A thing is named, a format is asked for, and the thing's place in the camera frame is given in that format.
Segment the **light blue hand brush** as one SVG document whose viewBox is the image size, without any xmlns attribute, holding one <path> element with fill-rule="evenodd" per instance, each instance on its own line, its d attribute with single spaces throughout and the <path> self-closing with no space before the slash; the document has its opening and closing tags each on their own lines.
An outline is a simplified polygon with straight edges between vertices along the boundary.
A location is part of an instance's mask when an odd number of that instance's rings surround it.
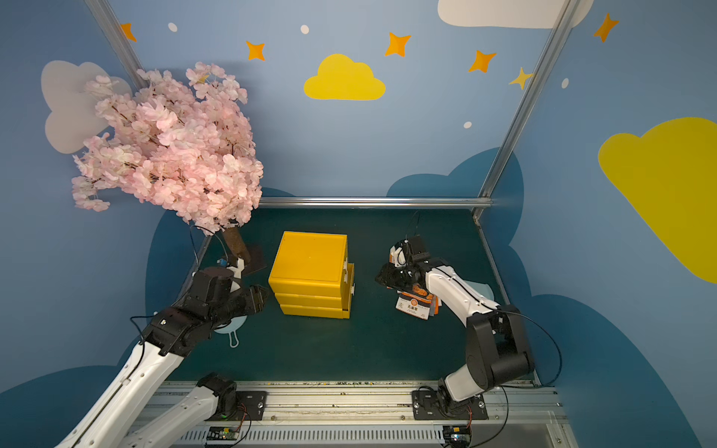
<svg viewBox="0 0 717 448">
<path fill-rule="evenodd" d="M 242 315 L 242 317 L 234 317 L 229 323 L 219 326 L 215 332 L 217 334 L 227 335 L 229 338 L 229 347 L 237 348 L 240 345 L 237 332 L 245 323 L 245 315 Z"/>
</svg>

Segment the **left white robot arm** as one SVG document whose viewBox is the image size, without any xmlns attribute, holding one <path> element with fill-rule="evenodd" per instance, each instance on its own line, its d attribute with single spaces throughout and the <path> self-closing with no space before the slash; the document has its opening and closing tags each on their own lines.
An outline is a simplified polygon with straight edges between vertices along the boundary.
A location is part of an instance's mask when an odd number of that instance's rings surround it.
<svg viewBox="0 0 717 448">
<path fill-rule="evenodd" d="M 236 416 L 245 422 L 248 411 L 235 382 L 210 373 L 178 404 L 130 430 L 165 379 L 200 343 L 233 320 L 263 311 L 269 290 L 244 286 L 241 273 L 233 267 L 197 272 L 184 295 L 152 317 L 124 367 L 61 446 L 169 447 L 207 420 Z"/>
</svg>

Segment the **pink cherry blossom tree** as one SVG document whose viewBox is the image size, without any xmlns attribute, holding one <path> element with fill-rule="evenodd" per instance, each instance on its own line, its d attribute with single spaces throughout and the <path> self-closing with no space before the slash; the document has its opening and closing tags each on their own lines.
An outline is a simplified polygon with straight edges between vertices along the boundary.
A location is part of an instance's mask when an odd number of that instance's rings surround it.
<svg viewBox="0 0 717 448">
<path fill-rule="evenodd" d="M 147 87 L 120 94 L 115 81 L 86 83 L 96 115 L 112 131 L 85 140 L 74 162 L 72 195 L 81 209 L 103 212 L 102 190 L 173 211 L 206 235 L 247 224 L 260 205 L 263 164 L 241 108 L 248 92 L 218 65 L 196 63 L 187 82 L 169 71 L 139 70 Z"/>
</svg>

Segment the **right aluminium frame post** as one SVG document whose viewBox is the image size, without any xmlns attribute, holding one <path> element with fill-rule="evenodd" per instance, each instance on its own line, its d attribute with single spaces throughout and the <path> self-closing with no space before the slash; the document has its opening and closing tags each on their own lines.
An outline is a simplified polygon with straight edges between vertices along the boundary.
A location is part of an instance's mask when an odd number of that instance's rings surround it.
<svg viewBox="0 0 717 448">
<path fill-rule="evenodd" d="M 535 67 L 533 77 L 528 82 L 528 87 L 525 89 L 517 111 L 513 116 L 513 121 L 506 134 L 502 145 L 500 146 L 496 157 L 494 158 L 482 188 L 479 192 L 478 198 L 486 200 L 487 205 L 481 205 L 472 209 L 472 219 L 477 227 L 480 227 L 481 216 L 484 211 L 491 207 L 492 196 L 496 190 L 500 178 L 515 150 L 517 143 L 524 131 L 530 115 L 534 110 L 541 92 L 549 79 L 552 70 L 558 61 L 560 53 L 565 46 L 569 38 L 569 34 L 573 28 L 574 19 L 577 16 L 579 7 L 582 5 L 582 1 L 569 0 L 565 1 L 561 7 L 556 23 L 547 39 L 547 42 L 543 48 L 543 52 L 537 65 Z"/>
</svg>

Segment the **yellow three-drawer cabinet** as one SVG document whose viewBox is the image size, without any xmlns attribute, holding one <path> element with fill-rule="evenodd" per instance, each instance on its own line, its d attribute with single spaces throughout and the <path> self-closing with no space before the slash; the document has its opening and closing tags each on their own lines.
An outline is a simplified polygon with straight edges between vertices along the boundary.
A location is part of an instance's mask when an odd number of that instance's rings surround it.
<svg viewBox="0 0 717 448">
<path fill-rule="evenodd" d="M 348 319 L 355 285 L 348 237 L 286 231 L 269 285 L 284 315 Z"/>
</svg>

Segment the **dark metal tree base plate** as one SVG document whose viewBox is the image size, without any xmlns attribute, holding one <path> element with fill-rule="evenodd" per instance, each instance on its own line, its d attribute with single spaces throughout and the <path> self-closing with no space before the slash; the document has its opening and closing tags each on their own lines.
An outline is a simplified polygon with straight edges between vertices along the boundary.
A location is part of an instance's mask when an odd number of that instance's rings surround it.
<svg viewBox="0 0 717 448">
<path fill-rule="evenodd" d="M 263 256 L 263 250 L 260 245 L 249 245 L 240 253 L 240 259 L 244 263 L 242 276 L 250 276 L 257 272 L 261 272 L 267 267 L 267 263 Z"/>
</svg>

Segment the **left aluminium frame post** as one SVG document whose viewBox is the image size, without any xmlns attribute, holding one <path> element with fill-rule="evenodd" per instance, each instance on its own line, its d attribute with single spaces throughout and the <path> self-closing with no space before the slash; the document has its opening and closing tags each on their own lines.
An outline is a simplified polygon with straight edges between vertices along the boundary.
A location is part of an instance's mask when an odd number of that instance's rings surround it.
<svg viewBox="0 0 717 448">
<path fill-rule="evenodd" d="M 142 65 L 132 47 L 132 42 L 121 28 L 120 21 L 108 0 L 85 0 L 84 3 L 103 31 L 134 87 L 138 90 L 148 87 L 149 84 L 138 75 L 137 71 L 142 69 Z"/>
</svg>

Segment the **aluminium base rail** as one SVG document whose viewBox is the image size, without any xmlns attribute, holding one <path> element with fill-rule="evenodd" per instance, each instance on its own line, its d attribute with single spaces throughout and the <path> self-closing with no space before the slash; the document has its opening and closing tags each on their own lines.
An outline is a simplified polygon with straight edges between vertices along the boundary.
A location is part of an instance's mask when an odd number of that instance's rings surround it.
<svg viewBox="0 0 717 448">
<path fill-rule="evenodd" d="M 263 420 L 210 422 L 169 447 L 205 447 L 210 427 L 236 427 L 233 447 L 442 447 L 443 426 L 467 426 L 470 446 L 575 447 L 578 442 L 553 388 L 525 382 L 481 394 L 488 420 L 414 419 L 411 392 L 431 382 L 240 382 L 237 391 L 268 393 Z M 161 386 L 131 425 L 137 431 L 182 401 L 191 382 Z"/>
</svg>

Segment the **left green circuit board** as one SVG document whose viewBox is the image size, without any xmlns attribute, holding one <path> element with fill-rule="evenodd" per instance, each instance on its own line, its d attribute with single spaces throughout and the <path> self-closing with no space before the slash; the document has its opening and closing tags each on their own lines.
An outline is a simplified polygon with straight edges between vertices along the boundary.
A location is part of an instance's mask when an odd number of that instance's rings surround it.
<svg viewBox="0 0 717 448">
<path fill-rule="evenodd" d="M 205 447 L 233 447 L 241 439 L 236 427 L 210 427 L 205 437 Z"/>
</svg>

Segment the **green circuit board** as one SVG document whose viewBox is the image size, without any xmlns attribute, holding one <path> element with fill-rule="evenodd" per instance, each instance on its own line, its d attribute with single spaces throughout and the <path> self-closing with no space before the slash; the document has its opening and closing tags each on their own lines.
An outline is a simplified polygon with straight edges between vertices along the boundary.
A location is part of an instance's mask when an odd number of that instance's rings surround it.
<svg viewBox="0 0 717 448">
<path fill-rule="evenodd" d="M 210 427 L 205 437 L 205 447 L 233 447 L 241 439 L 236 427 Z"/>
<path fill-rule="evenodd" d="M 468 448 L 472 431 L 467 426 L 443 426 L 442 448 Z"/>
</svg>

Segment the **rear horizontal aluminium bar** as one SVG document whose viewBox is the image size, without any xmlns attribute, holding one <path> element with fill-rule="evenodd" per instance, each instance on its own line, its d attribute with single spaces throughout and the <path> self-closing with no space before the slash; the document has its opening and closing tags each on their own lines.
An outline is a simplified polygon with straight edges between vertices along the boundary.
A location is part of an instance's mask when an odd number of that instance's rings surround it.
<svg viewBox="0 0 717 448">
<path fill-rule="evenodd" d="M 485 209 L 489 198 L 396 198 L 396 197 L 264 197 L 263 208 L 386 208 L 386 209 Z"/>
</svg>

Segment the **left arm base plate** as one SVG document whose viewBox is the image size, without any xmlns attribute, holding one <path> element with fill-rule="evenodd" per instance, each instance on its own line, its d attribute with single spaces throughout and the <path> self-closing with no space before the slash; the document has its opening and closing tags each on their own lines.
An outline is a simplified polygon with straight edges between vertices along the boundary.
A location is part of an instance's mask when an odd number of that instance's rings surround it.
<svg viewBox="0 0 717 448">
<path fill-rule="evenodd" d="M 224 394 L 218 399 L 217 410 L 208 418 L 210 422 L 263 420 L 268 393 L 266 391 L 244 390 Z"/>
</svg>

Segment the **right green circuit board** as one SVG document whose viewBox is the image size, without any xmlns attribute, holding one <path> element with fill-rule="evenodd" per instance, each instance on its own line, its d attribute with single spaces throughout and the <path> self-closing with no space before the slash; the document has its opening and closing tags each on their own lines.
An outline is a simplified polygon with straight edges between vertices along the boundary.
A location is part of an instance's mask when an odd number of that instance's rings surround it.
<svg viewBox="0 0 717 448">
<path fill-rule="evenodd" d="M 442 448 L 468 448 L 472 431 L 467 426 L 443 426 Z"/>
</svg>

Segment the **yellow top drawer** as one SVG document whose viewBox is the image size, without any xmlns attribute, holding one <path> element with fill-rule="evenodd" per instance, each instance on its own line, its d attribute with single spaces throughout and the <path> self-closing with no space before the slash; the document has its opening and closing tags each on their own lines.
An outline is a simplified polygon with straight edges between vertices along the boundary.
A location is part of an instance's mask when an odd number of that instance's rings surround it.
<svg viewBox="0 0 717 448">
<path fill-rule="evenodd" d="M 333 264 L 276 264 L 270 273 L 269 284 L 274 293 L 312 296 L 342 296 L 348 285 L 351 263 Z"/>
</svg>

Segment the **yellow bottom drawer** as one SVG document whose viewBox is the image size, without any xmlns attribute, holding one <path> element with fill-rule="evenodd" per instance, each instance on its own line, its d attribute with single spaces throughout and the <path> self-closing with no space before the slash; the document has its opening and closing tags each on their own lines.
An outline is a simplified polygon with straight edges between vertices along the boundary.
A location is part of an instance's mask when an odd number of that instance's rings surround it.
<svg viewBox="0 0 717 448">
<path fill-rule="evenodd" d="M 350 312 L 341 308 L 312 307 L 302 305 L 281 304 L 280 308 L 285 315 L 297 317 L 321 317 L 333 319 L 349 319 Z"/>
</svg>

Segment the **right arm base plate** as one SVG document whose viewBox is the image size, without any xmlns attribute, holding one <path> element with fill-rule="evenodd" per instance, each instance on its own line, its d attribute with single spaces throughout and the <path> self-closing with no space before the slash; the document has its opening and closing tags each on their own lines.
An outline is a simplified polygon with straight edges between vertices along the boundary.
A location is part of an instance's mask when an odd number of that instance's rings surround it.
<svg viewBox="0 0 717 448">
<path fill-rule="evenodd" d="M 420 386 L 411 392 L 414 419 L 429 420 L 488 420 L 487 405 L 482 395 L 465 401 L 453 401 L 442 388 Z"/>
</svg>

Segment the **marigold flower seed bag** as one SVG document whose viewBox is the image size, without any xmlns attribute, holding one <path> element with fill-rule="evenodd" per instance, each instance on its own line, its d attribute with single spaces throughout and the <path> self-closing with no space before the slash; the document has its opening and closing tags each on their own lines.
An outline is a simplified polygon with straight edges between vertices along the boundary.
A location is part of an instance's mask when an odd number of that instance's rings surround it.
<svg viewBox="0 0 717 448">
<path fill-rule="evenodd" d="M 409 291 L 400 290 L 396 309 L 407 315 L 428 320 L 433 317 L 429 314 L 429 305 L 431 304 L 429 297 L 431 295 L 436 296 L 419 285 L 413 285 Z"/>
</svg>

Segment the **aluminium frame post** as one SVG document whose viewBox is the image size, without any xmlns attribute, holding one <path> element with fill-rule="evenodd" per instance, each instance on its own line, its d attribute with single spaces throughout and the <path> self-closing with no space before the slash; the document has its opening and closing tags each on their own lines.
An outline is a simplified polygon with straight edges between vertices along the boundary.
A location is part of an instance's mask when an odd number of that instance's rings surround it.
<svg viewBox="0 0 717 448">
<path fill-rule="evenodd" d="M 149 84 L 138 75 L 137 71 L 142 69 L 142 65 L 132 47 L 132 42 L 121 28 L 120 21 L 108 0 L 85 0 L 84 3 L 103 31 L 134 87 L 138 90 L 148 87 Z"/>
<path fill-rule="evenodd" d="M 500 146 L 496 157 L 494 158 L 482 188 L 479 192 L 478 198 L 486 200 L 487 205 L 481 205 L 472 209 L 472 219 L 477 227 L 480 227 L 481 216 L 484 211 L 491 207 L 492 196 L 496 190 L 500 178 L 515 150 L 517 143 L 524 131 L 530 115 L 534 110 L 541 92 L 549 79 L 552 70 L 558 61 L 560 53 L 565 46 L 569 38 L 569 34 L 573 28 L 574 19 L 577 16 L 579 7 L 582 5 L 582 1 L 569 0 L 565 1 L 561 7 L 556 23 L 547 39 L 547 42 L 543 48 L 543 52 L 537 65 L 535 67 L 533 77 L 528 82 L 528 87 L 525 89 L 517 111 L 513 116 L 513 121 L 506 134 L 502 145 Z"/>
</svg>

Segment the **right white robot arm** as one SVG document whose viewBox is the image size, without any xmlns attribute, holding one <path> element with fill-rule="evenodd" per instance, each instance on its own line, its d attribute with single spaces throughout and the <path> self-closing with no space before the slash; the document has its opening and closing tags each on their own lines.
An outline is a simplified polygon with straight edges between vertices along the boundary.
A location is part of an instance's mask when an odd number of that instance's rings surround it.
<svg viewBox="0 0 717 448">
<path fill-rule="evenodd" d="M 423 320 L 447 307 L 466 330 L 465 364 L 439 386 L 447 404 L 468 401 L 534 370 L 522 315 L 478 292 L 419 236 L 397 242 L 377 283 L 398 293 L 396 309 Z"/>
</svg>

